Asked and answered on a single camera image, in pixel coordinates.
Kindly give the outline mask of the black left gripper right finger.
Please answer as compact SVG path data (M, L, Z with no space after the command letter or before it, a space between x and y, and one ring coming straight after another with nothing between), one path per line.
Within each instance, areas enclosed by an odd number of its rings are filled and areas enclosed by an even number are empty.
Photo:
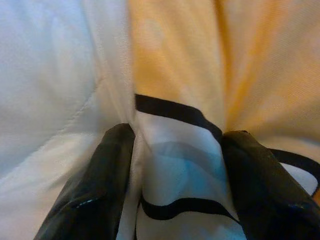
M261 145L247 131L230 131L221 149L232 201L249 240L317 240L319 164Z

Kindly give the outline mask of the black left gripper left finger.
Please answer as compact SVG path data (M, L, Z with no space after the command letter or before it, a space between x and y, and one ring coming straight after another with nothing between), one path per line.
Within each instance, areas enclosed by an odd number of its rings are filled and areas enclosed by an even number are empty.
M70 177L36 240L115 240L128 189L135 133L127 123L107 130L89 162Z

